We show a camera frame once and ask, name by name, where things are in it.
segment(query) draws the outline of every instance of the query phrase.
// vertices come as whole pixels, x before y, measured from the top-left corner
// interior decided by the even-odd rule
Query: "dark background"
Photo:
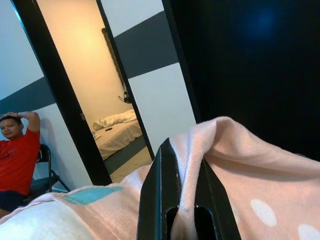
[[[320,2],[163,3],[198,122],[229,116],[271,144],[320,160]]]

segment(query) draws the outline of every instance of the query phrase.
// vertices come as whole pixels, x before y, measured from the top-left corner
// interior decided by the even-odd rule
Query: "floor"
[[[120,183],[125,176],[141,166],[151,164],[151,162],[149,151],[147,147],[145,147],[110,175],[112,182]]]

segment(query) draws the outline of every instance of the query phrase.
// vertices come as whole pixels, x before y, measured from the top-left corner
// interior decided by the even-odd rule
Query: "red t-shirt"
[[[0,192],[28,195],[40,148],[40,131],[0,141]]]

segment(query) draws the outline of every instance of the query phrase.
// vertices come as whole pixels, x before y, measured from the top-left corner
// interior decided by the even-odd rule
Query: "man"
[[[28,120],[26,134],[21,118]],[[0,117],[0,218],[28,196],[40,148],[40,119],[36,112],[10,112]]]

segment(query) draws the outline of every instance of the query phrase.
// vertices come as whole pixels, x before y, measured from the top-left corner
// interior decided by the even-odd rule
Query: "mattress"
[[[112,154],[125,148],[136,138],[142,135],[137,120],[126,123],[117,123],[111,126],[111,128],[112,129],[109,131],[106,131],[108,128],[96,131],[96,134],[101,137],[96,139],[95,143],[103,160],[106,160]]]

